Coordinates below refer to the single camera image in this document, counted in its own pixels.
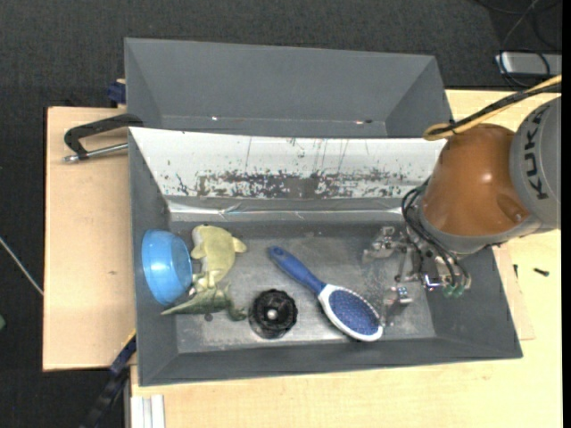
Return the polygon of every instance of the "blue bowl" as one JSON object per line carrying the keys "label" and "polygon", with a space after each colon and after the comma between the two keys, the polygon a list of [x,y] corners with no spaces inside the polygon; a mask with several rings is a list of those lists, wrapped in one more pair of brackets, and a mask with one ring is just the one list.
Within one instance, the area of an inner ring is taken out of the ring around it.
{"label": "blue bowl", "polygon": [[153,297],[171,304],[193,282],[193,268],[185,242],[171,232],[147,230],[141,245],[145,279]]}

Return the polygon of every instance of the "wooden table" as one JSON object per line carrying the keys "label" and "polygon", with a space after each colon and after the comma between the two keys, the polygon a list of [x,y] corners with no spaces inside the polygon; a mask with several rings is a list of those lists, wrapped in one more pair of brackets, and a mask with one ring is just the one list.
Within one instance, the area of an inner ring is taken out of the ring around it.
{"label": "wooden table", "polygon": [[[504,95],[448,92],[456,119]],[[552,97],[534,97],[492,122],[516,128]],[[68,128],[122,112],[48,110],[46,371],[110,365],[135,326],[127,157],[62,162],[70,154],[63,143]],[[124,140],[125,131],[118,131],[89,138],[86,145]],[[133,366],[130,392],[164,395],[169,428],[562,426],[560,249],[560,231],[552,231],[496,252],[522,340],[521,359],[144,388]],[[549,277],[534,268],[550,271]]]}

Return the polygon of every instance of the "wire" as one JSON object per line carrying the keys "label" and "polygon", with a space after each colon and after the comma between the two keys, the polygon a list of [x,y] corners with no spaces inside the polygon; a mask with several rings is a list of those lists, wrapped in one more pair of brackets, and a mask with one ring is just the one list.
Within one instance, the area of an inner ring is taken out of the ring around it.
{"label": "wire", "polygon": [[512,95],[502,98],[497,102],[492,103],[482,110],[471,114],[470,116],[457,122],[434,124],[433,126],[427,128],[422,136],[427,141],[435,141],[448,136],[456,135],[458,133],[462,133],[475,127],[478,124],[481,124],[496,114],[499,114],[501,111],[506,110],[508,107],[525,100],[526,98],[538,94],[560,92],[561,79],[562,75],[557,75],[556,77],[543,81],[541,84],[538,84],[537,86],[534,86],[523,92],[516,92]]}
{"label": "wire", "polygon": [[[432,235],[430,235],[430,233],[428,233],[428,231],[422,226],[422,224],[420,222],[415,224],[414,221],[409,216],[410,208],[412,207],[414,202],[417,200],[422,189],[428,184],[429,180],[430,180],[430,177],[421,186],[416,187],[414,189],[411,189],[410,191],[408,191],[404,195],[404,197],[402,198],[402,202],[401,202],[402,216],[403,216],[406,224],[408,226],[410,226],[410,228],[412,228],[413,231],[415,231],[417,233],[417,235],[419,235],[422,239],[424,239],[429,245],[433,246],[433,248],[436,250],[436,252],[440,256],[440,258],[443,260],[444,264],[446,265],[446,268],[450,272],[450,275],[452,278],[452,287],[457,287],[459,284],[462,284],[462,283],[457,278],[456,272],[452,268],[450,260],[452,260],[454,265],[456,265],[458,268],[460,268],[460,271],[462,272],[462,275],[464,276],[465,281],[468,281],[470,279],[470,275],[468,274],[466,269],[458,262],[458,259],[456,258],[456,256],[452,252],[444,249],[444,246],[442,244],[440,244],[440,242],[434,236],[432,236]],[[420,248],[415,243],[413,243],[413,244],[416,247],[417,252],[422,257],[422,252],[420,251]]]}
{"label": "wire", "polygon": [[536,8],[536,5],[538,3],[540,3],[541,0],[530,0],[531,3],[527,6],[527,8],[524,11],[515,11],[515,10],[511,10],[511,9],[500,8],[498,6],[493,6],[493,5],[489,4],[485,0],[469,0],[469,1],[474,2],[476,4],[479,4],[480,6],[483,6],[483,8],[490,10],[490,11],[493,11],[493,12],[498,12],[500,14],[506,14],[509,16],[520,16],[520,19],[516,22],[516,24],[509,31],[508,36],[506,38],[504,38],[504,41],[501,44],[501,46],[502,46],[501,50],[504,50],[503,47],[506,45],[508,38],[511,37],[511,35],[515,31],[515,29],[517,27],[519,27],[519,25],[523,22],[523,20],[525,18],[528,18],[528,17],[531,20],[530,21],[531,27],[532,27],[532,30],[534,31],[535,36],[542,43],[544,43],[546,46],[548,46],[549,49],[558,50],[557,47],[553,43],[546,40],[545,37],[540,32],[539,27],[538,27],[538,23],[537,23],[537,16],[539,16],[540,14],[543,14],[543,13],[547,12],[548,10],[556,7],[563,0],[555,0],[554,2],[551,2],[550,4],[546,4],[545,6],[540,7],[540,8]]}
{"label": "wire", "polygon": [[34,288],[37,290],[37,292],[40,295],[44,296],[44,291],[40,288],[40,286],[37,284],[36,280],[28,272],[28,270],[21,264],[21,262],[18,260],[18,257],[16,257],[16,254],[14,252],[12,252],[12,249],[10,249],[8,244],[6,244],[6,241],[4,239],[2,239],[2,236],[0,236],[0,244],[3,245],[3,247],[6,249],[6,251],[10,255],[10,257],[13,258],[13,260],[16,262],[16,265],[18,265],[18,267],[21,269],[21,272],[24,273],[24,275],[28,278],[29,282],[34,286]]}

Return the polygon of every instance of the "yellow toy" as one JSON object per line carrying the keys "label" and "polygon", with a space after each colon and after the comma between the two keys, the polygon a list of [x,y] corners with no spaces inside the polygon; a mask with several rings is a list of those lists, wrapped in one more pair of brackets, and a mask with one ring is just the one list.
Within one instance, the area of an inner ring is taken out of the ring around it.
{"label": "yellow toy", "polygon": [[193,288],[197,292],[213,289],[234,266],[236,253],[246,252],[247,247],[217,226],[196,226],[192,236],[194,248],[190,256],[202,263],[202,271],[193,275]]}

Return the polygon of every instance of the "black carpet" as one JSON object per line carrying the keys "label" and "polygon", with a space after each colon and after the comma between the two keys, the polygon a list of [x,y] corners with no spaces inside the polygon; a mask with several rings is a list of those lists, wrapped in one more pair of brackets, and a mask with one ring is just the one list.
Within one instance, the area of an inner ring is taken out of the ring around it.
{"label": "black carpet", "polygon": [[[0,235],[42,281],[44,108],[109,106],[124,37],[432,54],[507,89],[501,49],[561,50],[560,0],[0,0]],[[508,12],[497,10],[508,9]],[[104,370],[41,373],[42,299],[0,248],[0,426],[78,426]],[[103,426],[121,426],[117,407]]]}

